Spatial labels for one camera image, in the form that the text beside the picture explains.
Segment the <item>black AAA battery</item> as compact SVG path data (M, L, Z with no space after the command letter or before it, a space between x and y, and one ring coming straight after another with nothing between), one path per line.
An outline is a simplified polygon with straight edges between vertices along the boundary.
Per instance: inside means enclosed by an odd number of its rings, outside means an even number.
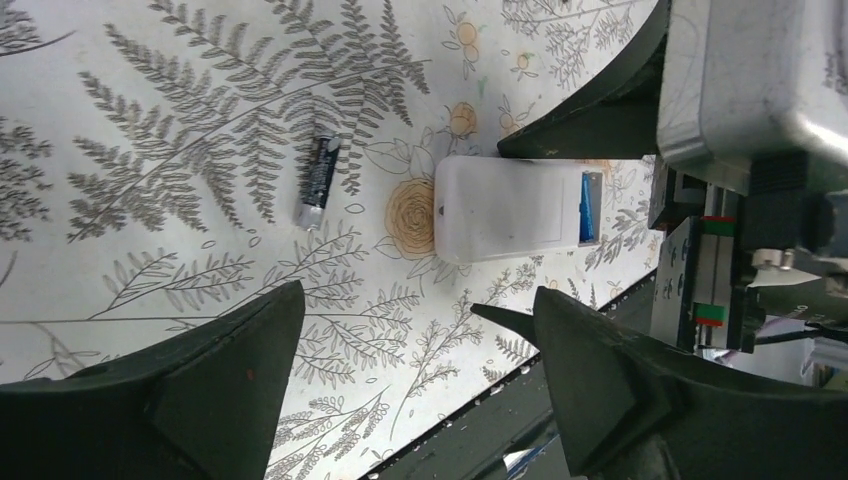
M336 132L315 138L315 150L307 177L299 194L297 225L307 231L319 230L329 198L342 139Z

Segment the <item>blue AAA battery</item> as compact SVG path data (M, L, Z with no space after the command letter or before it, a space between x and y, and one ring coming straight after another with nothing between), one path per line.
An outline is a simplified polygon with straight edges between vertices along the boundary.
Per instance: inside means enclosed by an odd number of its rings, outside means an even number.
M595 239L593 212L592 212L592 196L591 196L591 175L583 173L581 177L581 199L580 199L580 243L591 243Z

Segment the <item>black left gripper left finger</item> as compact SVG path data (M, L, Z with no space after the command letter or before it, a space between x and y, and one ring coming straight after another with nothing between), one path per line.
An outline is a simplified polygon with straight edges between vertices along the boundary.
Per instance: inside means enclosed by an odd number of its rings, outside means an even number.
M63 380L1 388L5 479L260 479L305 317L300 282Z

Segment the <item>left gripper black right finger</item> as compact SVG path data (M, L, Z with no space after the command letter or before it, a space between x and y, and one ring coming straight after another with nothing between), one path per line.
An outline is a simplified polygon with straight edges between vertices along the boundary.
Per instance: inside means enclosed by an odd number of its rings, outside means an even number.
M847 396L730 369L541 287L472 312L541 355L570 472L590 479L843 479Z

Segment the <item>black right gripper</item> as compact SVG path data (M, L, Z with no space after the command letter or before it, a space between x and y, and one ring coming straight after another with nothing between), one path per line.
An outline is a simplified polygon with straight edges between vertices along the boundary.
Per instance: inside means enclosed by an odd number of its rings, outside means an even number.
M659 1L624 49L557 107L497 143L503 158L640 159L657 122L672 3ZM650 334L681 350L750 353L762 310L739 247L740 197L654 162L649 225L663 232Z

